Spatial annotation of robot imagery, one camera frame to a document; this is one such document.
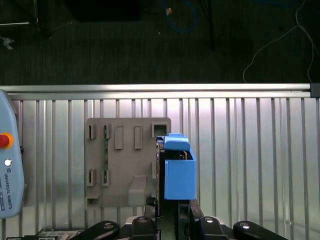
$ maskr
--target screw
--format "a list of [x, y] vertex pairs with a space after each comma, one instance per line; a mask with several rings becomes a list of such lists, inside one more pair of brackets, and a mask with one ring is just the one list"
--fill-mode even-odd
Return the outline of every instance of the screw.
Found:
[[144, 223], [147, 222], [147, 219], [145, 219], [144, 217], [140, 217], [140, 218], [138, 219], [138, 222], [144, 224]]
[[104, 225], [104, 228], [105, 228], [105, 229], [113, 229], [114, 226], [113, 226], [111, 223], [106, 223], [106, 224]]
[[6, 167], [10, 167], [11, 164], [12, 164], [12, 160], [11, 160], [11, 159], [6, 159], [6, 160], [4, 160], [4, 165], [5, 165]]
[[240, 223], [240, 227], [242, 227], [244, 229], [249, 229], [250, 225], [248, 223], [242, 222], [242, 223]]

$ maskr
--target rectangular slot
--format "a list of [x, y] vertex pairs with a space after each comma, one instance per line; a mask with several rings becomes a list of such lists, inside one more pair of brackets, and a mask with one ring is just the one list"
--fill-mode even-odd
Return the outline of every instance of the rectangular slot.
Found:
[[102, 199], [100, 193], [93, 193], [86, 198], [86, 206], [88, 209], [99, 209], [101, 208]]
[[121, 150], [124, 148], [124, 126], [123, 125], [119, 125], [115, 127], [114, 148], [117, 150]]
[[167, 124], [162, 122], [153, 122], [152, 123], [152, 137], [165, 136], [167, 132]]
[[111, 124], [107, 124], [107, 125], [104, 125], [103, 126], [103, 137], [105, 138], [105, 139], [110, 139], [111, 138], [111, 129], [112, 129], [112, 126], [111, 126]]
[[89, 170], [89, 176], [87, 181], [87, 186], [93, 187], [96, 184], [96, 170], [90, 169]]
[[96, 125], [89, 125], [88, 126], [88, 132], [87, 132], [87, 139], [96, 139]]
[[102, 171], [102, 186], [108, 187], [109, 186], [109, 170]]
[[134, 126], [134, 149], [142, 149], [143, 147], [143, 126]]

